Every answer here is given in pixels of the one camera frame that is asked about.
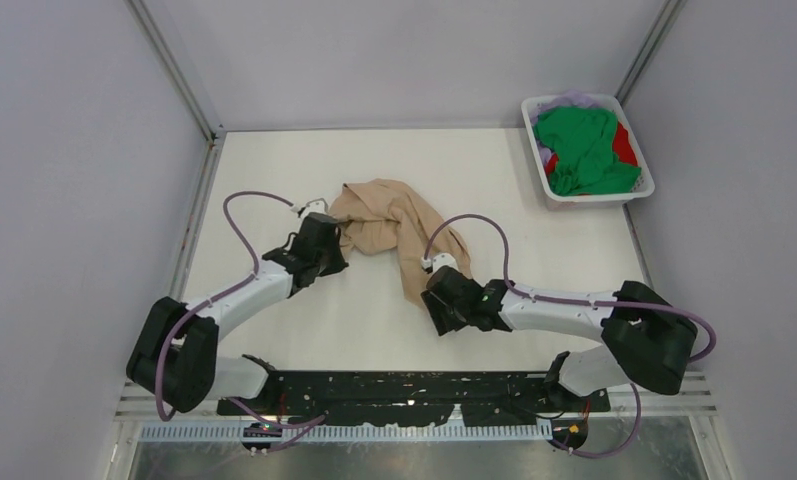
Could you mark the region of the lavender t shirt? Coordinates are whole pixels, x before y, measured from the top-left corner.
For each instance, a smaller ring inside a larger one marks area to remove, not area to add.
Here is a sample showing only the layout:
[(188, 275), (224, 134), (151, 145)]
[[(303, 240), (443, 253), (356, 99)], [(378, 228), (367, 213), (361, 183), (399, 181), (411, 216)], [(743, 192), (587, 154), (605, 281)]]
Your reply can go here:
[[(577, 90), (569, 90), (551, 101), (540, 104), (537, 107), (536, 114), (532, 117), (531, 125), (535, 126), (538, 123), (539, 116), (542, 113), (559, 107), (578, 107), (578, 108), (589, 109), (589, 108), (600, 108), (601, 105), (598, 102), (596, 102), (591, 96), (583, 92)], [(543, 163), (543, 166), (547, 167), (550, 164), (553, 152), (551, 149), (544, 146), (540, 142), (539, 135), (537, 133), (535, 133), (534, 136), (536, 139), (536, 143), (539, 147), (540, 159)]]

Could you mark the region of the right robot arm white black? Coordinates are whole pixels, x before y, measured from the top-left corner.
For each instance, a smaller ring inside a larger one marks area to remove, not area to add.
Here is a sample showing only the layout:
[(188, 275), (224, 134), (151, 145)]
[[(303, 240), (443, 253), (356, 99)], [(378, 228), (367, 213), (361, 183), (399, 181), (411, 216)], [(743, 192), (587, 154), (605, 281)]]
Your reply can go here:
[(599, 390), (629, 383), (678, 394), (698, 335), (693, 321), (637, 281), (610, 292), (553, 292), (505, 279), (481, 285), (445, 266), (433, 272), (421, 299), (439, 335), (474, 327), (595, 342), (588, 350), (558, 354), (544, 376), (546, 400), (563, 411)]

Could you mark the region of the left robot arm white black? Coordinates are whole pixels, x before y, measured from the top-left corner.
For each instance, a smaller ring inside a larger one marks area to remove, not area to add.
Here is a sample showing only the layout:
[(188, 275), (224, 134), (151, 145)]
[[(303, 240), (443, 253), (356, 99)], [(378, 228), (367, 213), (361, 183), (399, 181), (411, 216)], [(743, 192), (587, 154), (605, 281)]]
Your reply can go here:
[(180, 413), (229, 397), (258, 414), (272, 412), (281, 389), (268, 379), (267, 367), (252, 356), (221, 356), (220, 341), (260, 311), (346, 266), (338, 220), (307, 214), (290, 243), (264, 254), (257, 272), (242, 281), (192, 303), (158, 299), (128, 359), (128, 379)]

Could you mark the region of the green t shirt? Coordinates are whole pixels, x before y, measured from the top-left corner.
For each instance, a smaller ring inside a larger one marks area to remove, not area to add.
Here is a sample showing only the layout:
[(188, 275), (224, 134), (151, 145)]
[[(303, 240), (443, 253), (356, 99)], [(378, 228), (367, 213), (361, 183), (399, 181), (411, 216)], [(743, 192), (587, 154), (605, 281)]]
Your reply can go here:
[(613, 150), (618, 125), (615, 112), (603, 108), (560, 106), (538, 116), (534, 135), (557, 157), (549, 175), (554, 194), (615, 195), (634, 188), (641, 168)]

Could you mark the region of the white plastic basket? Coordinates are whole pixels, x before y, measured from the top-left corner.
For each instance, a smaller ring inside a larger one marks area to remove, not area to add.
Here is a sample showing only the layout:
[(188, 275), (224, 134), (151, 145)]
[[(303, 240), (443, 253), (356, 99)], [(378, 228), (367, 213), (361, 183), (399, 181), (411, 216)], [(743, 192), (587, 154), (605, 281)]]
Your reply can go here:
[(632, 189), (626, 193), (611, 195), (586, 195), (577, 197), (563, 197), (553, 193), (549, 183), (549, 174), (547, 172), (549, 165), (552, 163), (551, 157), (548, 157), (548, 162), (544, 162), (542, 160), (543, 154), (541, 153), (539, 140), (533, 131), (533, 126), (535, 125), (535, 121), (538, 119), (540, 111), (544, 106), (552, 104), (558, 99), (573, 100), (573, 96), (569, 93), (563, 93), (557, 95), (529, 97), (522, 101), (521, 113), (528, 139), (531, 142), (532, 154), (534, 156), (537, 169), (541, 171), (540, 182), (547, 208), (549, 210), (563, 211), (587, 208), (621, 207), (625, 203), (632, 200), (649, 197), (655, 189), (654, 181), (651, 176), (651, 172), (649, 171), (649, 167), (645, 162), (642, 150), (640, 149), (640, 146), (633, 132), (631, 131), (630, 123), (619, 101), (612, 95), (598, 93), (585, 93), (577, 95), (577, 98), (581, 101), (589, 99), (590, 105), (608, 109), (617, 115), (617, 119), (621, 123), (623, 130), (627, 133), (628, 146), (635, 155), (637, 166), (641, 168), (642, 172), (632, 186)]

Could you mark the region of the beige t shirt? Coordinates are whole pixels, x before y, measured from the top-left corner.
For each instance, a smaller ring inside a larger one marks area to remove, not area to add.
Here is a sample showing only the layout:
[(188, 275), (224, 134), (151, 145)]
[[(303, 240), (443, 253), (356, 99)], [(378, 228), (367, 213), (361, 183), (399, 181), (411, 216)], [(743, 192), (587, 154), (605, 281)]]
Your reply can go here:
[(420, 308), (424, 306), (421, 293), (428, 281), (421, 259), (430, 241), (433, 254), (452, 255), (457, 269), (467, 277), (472, 276), (471, 257), (462, 236), (447, 227), (432, 239), (444, 218), (401, 181), (374, 179), (345, 183), (328, 214), (340, 223), (340, 248), (344, 257), (354, 250), (369, 256), (391, 250), (397, 253), (404, 297)]

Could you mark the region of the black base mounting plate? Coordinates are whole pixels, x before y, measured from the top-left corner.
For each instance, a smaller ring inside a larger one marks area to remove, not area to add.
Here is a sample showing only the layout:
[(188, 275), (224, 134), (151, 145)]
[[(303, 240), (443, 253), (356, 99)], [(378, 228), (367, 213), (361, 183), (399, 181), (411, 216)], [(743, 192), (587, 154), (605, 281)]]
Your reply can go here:
[(272, 371), (261, 393), (239, 404), (221, 400), (221, 416), (252, 410), (294, 423), (327, 426), (440, 426), (460, 413), (469, 426), (531, 425), (560, 413), (609, 411), (606, 392), (589, 398), (554, 393), (544, 372)]

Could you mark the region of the red t shirt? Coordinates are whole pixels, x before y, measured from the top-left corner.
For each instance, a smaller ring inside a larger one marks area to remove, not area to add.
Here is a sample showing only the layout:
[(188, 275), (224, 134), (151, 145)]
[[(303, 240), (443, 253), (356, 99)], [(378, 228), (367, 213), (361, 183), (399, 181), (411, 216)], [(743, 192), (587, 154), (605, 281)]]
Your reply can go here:
[[(621, 122), (617, 123), (612, 149), (622, 163), (639, 167), (639, 160), (632, 147), (630, 134)], [(558, 163), (558, 156), (551, 149), (544, 146), (540, 146), (539, 153), (543, 163), (543, 170), (546, 176), (550, 177)]]

